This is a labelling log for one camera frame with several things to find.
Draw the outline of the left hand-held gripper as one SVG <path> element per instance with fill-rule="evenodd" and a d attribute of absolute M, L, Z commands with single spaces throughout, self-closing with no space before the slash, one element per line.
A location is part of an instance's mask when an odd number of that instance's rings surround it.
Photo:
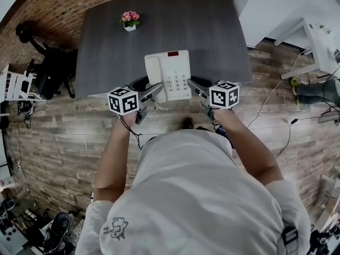
<path fill-rule="evenodd" d="M 153 99 L 163 89 L 162 83 L 147 89 L 148 83 L 148 77 L 144 76 L 110 91 L 107 94 L 109 110 L 119 116 L 137 112 L 135 123 L 140 124 L 147 114 L 145 102 Z"/>

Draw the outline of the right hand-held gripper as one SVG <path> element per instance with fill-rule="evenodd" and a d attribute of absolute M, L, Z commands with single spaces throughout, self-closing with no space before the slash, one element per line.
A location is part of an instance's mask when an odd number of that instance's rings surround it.
<path fill-rule="evenodd" d="M 203 113 L 211 120 L 215 119 L 215 109 L 232 109 L 239 103 L 239 85 L 236 83 L 192 76 L 187 84 L 203 99 Z"/>

